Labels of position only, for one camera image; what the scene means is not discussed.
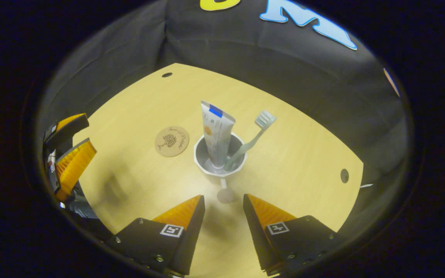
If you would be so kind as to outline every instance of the cork coaster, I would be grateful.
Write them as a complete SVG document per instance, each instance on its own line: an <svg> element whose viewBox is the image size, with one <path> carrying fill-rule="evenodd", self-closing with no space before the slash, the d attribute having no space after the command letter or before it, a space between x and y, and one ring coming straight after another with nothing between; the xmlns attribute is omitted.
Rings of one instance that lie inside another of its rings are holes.
<svg viewBox="0 0 445 278"><path fill-rule="evenodd" d="M177 156L189 145L189 133L182 127L168 127L157 134L154 147L162 156Z"/></svg>

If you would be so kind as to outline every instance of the black fabric backdrop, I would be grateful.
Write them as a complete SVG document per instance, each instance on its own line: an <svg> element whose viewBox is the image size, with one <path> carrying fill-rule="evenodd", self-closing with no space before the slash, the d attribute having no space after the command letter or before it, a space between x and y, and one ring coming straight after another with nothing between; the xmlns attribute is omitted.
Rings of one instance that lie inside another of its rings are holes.
<svg viewBox="0 0 445 278"><path fill-rule="evenodd" d="M406 156L408 136L384 66L351 32L357 51L316 33L316 20L303 27L291 19L261 20L266 5L244 0L208 12L199 0L159 0L130 12L63 61L42 102L47 117L41 130L74 114L90 116L133 82L183 63L233 77L300 109L360 157L363 183L378 181ZM70 147L68 142L63 151Z"/></svg>

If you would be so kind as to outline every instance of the toothpaste tube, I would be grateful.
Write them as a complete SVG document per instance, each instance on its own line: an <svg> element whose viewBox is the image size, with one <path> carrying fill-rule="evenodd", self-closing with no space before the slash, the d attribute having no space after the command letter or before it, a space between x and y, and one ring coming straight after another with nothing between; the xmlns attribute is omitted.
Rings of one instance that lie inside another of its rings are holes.
<svg viewBox="0 0 445 278"><path fill-rule="evenodd" d="M201 101L204 138L209 151L212 165L220 169L224 167L228 156L231 129L235 123L233 116L221 109Z"/></svg>

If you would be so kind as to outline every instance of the hole in table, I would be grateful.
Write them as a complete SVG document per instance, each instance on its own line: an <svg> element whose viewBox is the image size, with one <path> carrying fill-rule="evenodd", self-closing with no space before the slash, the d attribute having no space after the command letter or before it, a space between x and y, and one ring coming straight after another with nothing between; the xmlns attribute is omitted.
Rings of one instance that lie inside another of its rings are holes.
<svg viewBox="0 0 445 278"><path fill-rule="evenodd" d="M304 260L303 262L302 262L302 264L303 265L306 265L306 264L309 264L309 263L311 263L311 261L313 261L314 259L312 259L312 258L307 258L306 260Z"/></svg>
<svg viewBox="0 0 445 278"><path fill-rule="evenodd" d="M350 174L348 173L348 170L342 169L341 170L341 181L343 183L347 183L349 179L350 179Z"/></svg>

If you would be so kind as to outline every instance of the table surface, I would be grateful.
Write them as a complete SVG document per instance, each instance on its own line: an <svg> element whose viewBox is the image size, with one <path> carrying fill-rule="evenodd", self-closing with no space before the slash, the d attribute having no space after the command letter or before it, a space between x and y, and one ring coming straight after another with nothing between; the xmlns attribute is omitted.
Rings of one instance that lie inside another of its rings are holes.
<svg viewBox="0 0 445 278"><path fill-rule="evenodd" d="M200 100L236 118L233 127L249 142L260 128L256 116L267 110L277 121L248 152L238 173L227 178L236 200L217 201L219 179L193 161L193 146L203 135ZM266 277L258 264L245 213L250 193L296 217L312 215L337 231L357 198L363 163L326 128L282 100L241 81L208 70L172 64L135 82L89 117L86 137L97 149L80 177L85 197L114 234L132 220L152 219L198 194L206 212L190 277ZM163 157L156 135L178 125L190 136L187 149ZM343 183L342 169L349 180Z"/></svg>

